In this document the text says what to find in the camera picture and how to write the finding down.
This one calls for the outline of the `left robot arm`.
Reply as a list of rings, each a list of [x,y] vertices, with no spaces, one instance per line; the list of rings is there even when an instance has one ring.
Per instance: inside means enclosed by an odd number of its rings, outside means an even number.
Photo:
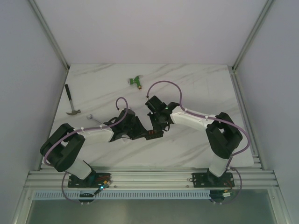
[[[68,123],[62,124],[42,145],[41,155],[49,166],[58,172],[67,172],[78,178],[85,188],[95,184],[93,169],[78,159],[82,146],[102,142],[113,142],[128,136],[131,140],[147,138],[147,131],[139,118],[130,109],[123,109],[118,117],[98,127],[74,130]]]

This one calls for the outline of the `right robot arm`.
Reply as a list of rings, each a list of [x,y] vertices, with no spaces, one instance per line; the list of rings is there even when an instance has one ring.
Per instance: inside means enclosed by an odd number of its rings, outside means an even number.
[[[183,109],[179,103],[170,102],[167,105],[157,96],[147,98],[145,105],[151,111],[149,117],[154,126],[163,128],[171,124],[184,125],[206,133],[214,153],[207,171],[207,182],[212,186],[218,186],[224,179],[223,175],[233,151],[243,139],[230,116],[221,112],[209,119],[208,115]]]

